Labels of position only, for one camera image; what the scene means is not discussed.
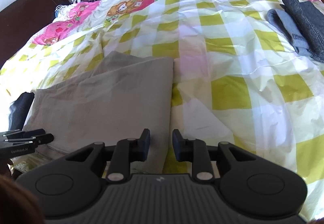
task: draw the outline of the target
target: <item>headboard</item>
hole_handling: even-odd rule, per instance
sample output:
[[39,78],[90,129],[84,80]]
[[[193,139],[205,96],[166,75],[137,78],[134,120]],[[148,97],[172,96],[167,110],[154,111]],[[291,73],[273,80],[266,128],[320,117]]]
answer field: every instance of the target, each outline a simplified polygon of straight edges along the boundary
[[16,0],[0,12],[0,68],[33,34],[55,18],[57,5],[68,0]]

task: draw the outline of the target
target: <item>beige garment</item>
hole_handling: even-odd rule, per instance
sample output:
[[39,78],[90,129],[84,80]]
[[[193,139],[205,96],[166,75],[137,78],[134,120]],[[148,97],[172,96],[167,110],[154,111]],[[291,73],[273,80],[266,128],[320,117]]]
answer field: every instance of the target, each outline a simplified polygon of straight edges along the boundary
[[146,162],[131,168],[161,173],[169,140],[173,59],[111,52],[93,70],[37,90],[24,130],[44,128],[54,141],[37,151],[56,159],[96,141],[116,145],[151,131]]

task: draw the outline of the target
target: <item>bed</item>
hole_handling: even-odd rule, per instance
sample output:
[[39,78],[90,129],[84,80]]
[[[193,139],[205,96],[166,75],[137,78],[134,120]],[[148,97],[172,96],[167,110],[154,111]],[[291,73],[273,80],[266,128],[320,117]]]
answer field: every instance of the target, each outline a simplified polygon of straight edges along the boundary
[[[324,12],[320,0],[310,0]],[[111,51],[174,58],[170,132],[229,141],[307,183],[301,215],[324,217],[324,64],[299,56],[266,14],[281,0],[101,0],[66,8],[3,66],[12,102],[92,70]],[[164,173],[190,172],[171,145]],[[48,162],[20,157],[26,171]]]

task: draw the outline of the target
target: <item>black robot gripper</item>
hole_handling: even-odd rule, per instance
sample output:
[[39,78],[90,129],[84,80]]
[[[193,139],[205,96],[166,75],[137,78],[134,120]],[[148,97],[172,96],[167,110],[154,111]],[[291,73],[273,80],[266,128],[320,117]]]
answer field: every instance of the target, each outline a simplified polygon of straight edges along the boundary
[[[47,223],[305,223],[301,177],[231,143],[206,146],[172,133],[176,160],[189,174],[130,174],[149,154],[150,131],[105,147],[96,142],[22,174]],[[106,178],[102,178],[110,161]],[[215,178],[216,161],[220,178]]]

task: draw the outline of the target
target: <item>folded gray cloth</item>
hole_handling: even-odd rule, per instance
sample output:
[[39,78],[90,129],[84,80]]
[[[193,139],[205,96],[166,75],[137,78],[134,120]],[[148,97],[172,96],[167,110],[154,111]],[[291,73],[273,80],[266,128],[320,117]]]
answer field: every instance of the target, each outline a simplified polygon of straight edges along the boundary
[[116,145],[151,131],[146,162],[132,170],[161,173],[169,141],[173,59],[111,52],[93,70],[37,90],[24,130],[44,128],[54,141],[37,151],[56,159],[93,142]]
[[324,62],[324,15],[310,1],[282,0],[285,11],[294,19],[308,41],[314,60]]
[[307,40],[300,33],[291,16],[279,9],[270,9],[267,13],[268,22],[283,33],[295,51],[302,56],[312,56]]

